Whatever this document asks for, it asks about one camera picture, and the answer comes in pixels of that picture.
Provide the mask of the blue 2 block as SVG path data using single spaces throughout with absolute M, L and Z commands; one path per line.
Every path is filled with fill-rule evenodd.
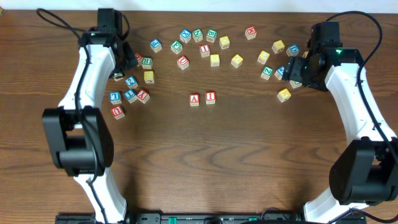
M 126 78 L 125 83 L 126 83 L 127 87 L 131 90 L 138 87 L 137 81 L 133 76 Z

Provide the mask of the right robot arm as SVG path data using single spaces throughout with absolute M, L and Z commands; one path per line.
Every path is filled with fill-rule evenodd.
M 359 50 L 343 47 L 339 24 L 313 25 L 307 46 L 306 57 L 289 57 L 282 78 L 332 94 L 347 148 L 330 169 L 329 187 L 303 206 L 302 218 L 334 223 L 397 198 L 397 136 L 370 91 Z

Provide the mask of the red A block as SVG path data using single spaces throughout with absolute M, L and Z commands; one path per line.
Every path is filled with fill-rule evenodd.
M 190 106 L 199 106 L 200 105 L 200 96 L 199 94 L 191 94 L 189 98 Z

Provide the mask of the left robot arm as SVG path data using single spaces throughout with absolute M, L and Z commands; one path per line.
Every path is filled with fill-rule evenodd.
M 120 79 L 137 65 L 123 30 L 128 21 L 120 11 L 99 9 L 97 25 L 75 29 L 63 19 L 57 27 L 78 39 L 79 61 L 72 83 L 56 108 L 44 109 L 42 123 L 55 167 L 73 177 L 95 212 L 90 216 L 58 217 L 65 223 L 131 223 L 126 199 L 111 172 L 114 143 L 101 114 L 108 80 Z

